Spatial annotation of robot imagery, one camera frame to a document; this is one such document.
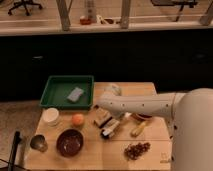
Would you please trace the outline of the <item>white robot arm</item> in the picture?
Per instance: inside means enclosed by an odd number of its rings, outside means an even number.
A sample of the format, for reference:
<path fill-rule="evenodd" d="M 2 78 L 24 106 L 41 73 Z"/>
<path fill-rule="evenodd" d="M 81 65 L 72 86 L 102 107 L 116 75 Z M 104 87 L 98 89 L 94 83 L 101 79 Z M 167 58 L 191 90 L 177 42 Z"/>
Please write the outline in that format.
<path fill-rule="evenodd" d="M 171 171 L 213 171 L 213 89 L 122 96 L 118 87 L 108 86 L 97 104 L 116 116 L 129 112 L 171 117 Z"/>

